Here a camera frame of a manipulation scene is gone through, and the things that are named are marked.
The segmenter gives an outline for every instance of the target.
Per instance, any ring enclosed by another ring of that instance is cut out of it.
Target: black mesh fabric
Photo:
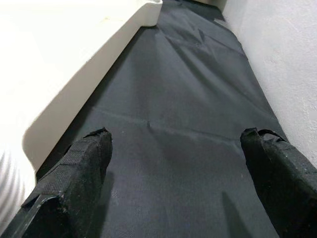
[[[241,145],[257,194],[280,237],[317,237],[316,168],[269,130],[245,130]]]
[[[111,154],[111,134],[106,129],[74,142],[62,159],[38,181],[22,209],[31,206],[41,194],[57,196],[59,206],[56,208],[62,208],[68,215],[74,237],[85,237],[100,198]],[[43,233],[40,227],[33,228],[33,232],[36,237]]]

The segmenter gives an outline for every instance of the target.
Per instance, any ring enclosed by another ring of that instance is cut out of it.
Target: white surface
[[[290,142],[317,166],[317,1],[227,0],[223,15]]]
[[[0,233],[33,189],[33,168],[136,31],[157,23],[161,4],[0,0]]]

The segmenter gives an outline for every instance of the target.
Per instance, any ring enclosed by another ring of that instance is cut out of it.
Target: dark floor
[[[217,8],[164,0],[50,154],[106,127],[113,156],[89,237],[274,238],[239,137],[283,134]]]

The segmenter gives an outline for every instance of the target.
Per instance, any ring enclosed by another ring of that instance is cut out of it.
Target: black fabric
[[[112,132],[91,237],[277,237],[239,137],[283,132],[240,43],[213,22],[220,11],[200,11],[164,0],[157,26],[137,32],[38,172],[74,139]]]
[[[67,214],[73,237],[86,237],[92,222],[93,208],[100,198],[111,153],[111,134],[106,129],[92,132],[74,142],[63,158],[38,181],[22,205],[22,209],[32,206],[35,199],[42,194],[56,196],[58,198],[56,209],[63,210],[63,213]],[[42,219],[50,221],[50,213],[46,210],[40,210],[40,212],[47,215],[47,218],[41,215]],[[51,237],[41,230],[40,225],[34,225],[34,223],[33,221],[34,227],[29,229],[28,233],[32,230],[32,234],[36,235],[34,237]]]
[[[206,20],[213,21],[214,19],[218,19],[224,21],[221,12],[216,6],[207,5],[193,0],[177,0],[177,2],[181,3],[182,7],[186,7],[191,12],[198,14]]]
[[[257,194],[280,237],[317,237],[315,167],[269,130],[245,130],[241,145]]]
[[[58,196],[40,194],[19,210],[1,238],[78,238]]]

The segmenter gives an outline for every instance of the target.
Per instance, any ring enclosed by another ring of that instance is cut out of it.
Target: white plastic ledge
[[[161,0],[0,0],[0,234],[44,162]]]

